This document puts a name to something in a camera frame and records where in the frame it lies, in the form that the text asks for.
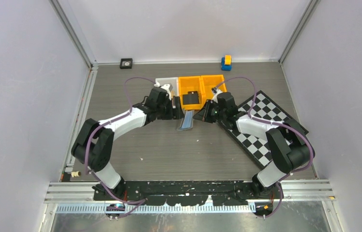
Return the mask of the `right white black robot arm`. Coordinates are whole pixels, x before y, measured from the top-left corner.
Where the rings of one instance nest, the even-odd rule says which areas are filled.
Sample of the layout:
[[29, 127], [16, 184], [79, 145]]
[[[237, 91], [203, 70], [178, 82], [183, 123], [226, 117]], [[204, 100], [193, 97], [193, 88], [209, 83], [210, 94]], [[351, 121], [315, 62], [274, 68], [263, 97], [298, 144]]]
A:
[[271, 121], [253, 116], [250, 111], [241, 111], [229, 92], [217, 93], [207, 100], [193, 118], [207, 123], [219, 122], [234, 132], [267, 141], [272, 160], [253, 176], [250, 183], [253, 194], [261, 199], [271, 193], [273, 185], [291, 173], [309, 168], [315, 157], [315, 151], [297, 121]]

